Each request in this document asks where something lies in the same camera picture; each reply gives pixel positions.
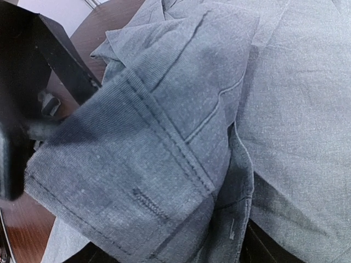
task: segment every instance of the wooden table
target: wooden table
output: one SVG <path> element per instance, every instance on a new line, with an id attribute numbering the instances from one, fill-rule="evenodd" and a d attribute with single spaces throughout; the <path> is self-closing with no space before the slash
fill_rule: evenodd
<path id="1" fill-rule="evenodd" d="M 93 10 L 71 37 L 83 61 L 99 80 L 102 80 L 106 65 L 91 59 L 90 53 L 103 42 L 105 31 L 124 27 L 143 2 L 110 0 Z M 61 99 L 61 116 L 68 116 L 77 109 L 78 104 L 55 75 L 50 78 L 48 90 Z M 0 201 L 0 207 L 16 262 L 39 263 L 55 220 L 54 215 L 27 194 L 13 203 Z"/>

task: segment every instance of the wall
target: wall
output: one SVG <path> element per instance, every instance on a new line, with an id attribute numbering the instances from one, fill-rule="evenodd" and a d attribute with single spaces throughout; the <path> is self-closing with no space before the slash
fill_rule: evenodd
<path id="1" fill-rule="evenodd" d="M 55 20 L 69 36 L 92 11 L 84 0 L 19 0 L 18 6 Z"/>

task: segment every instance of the black object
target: black object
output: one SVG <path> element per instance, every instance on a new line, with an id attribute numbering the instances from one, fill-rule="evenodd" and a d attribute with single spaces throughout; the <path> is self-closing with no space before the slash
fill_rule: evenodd
<path id="1" fill-rule="evenodd" d="M 304 263 L 290 254 L 251 219 L 249 220 L 245 239 L 242 244 L 241 263 Z"/>
<path id="2" fill-rule="evenodd" d="M 14 200 L 23 193 L 30 139 L 34 139 L 27 131 L 38 121 L 45 126 L 37 97 L 51 71 L 79 104 L 101 84 L 60 24 L 3 0 L 0 56 L 0 198 Z"/>
<path id="3" fill-rule="evenodd" d="M 118 263 L 118 261 L 89 242 L 81 251 L 63 263 Z"/>

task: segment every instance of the dark fabric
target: dark fabric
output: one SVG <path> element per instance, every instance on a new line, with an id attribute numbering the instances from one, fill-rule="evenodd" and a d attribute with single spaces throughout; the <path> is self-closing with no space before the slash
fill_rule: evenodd
<path id="1" fill-rule="evenodd" d="M 240 263 L 304 263 L 278 245 L 251 219 L 247 224 Z"/>
<path id="2" fill-rule="evenodd" d="M 63 263 L 118 263 L 116 259 L 89 242 L 81 251 Z"/>

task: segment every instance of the gray shirt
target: gray shirt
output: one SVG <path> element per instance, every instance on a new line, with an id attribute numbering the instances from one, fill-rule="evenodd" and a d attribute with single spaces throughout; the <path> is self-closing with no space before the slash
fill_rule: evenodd
<path id="1" fill-rule="evenodd" d="M 349 1 L 203 2 L 106 34 L 104 87 L 29 193 L 121 262 L 236 262 L 249 213 L 306 262 L 349 262 Z"/>

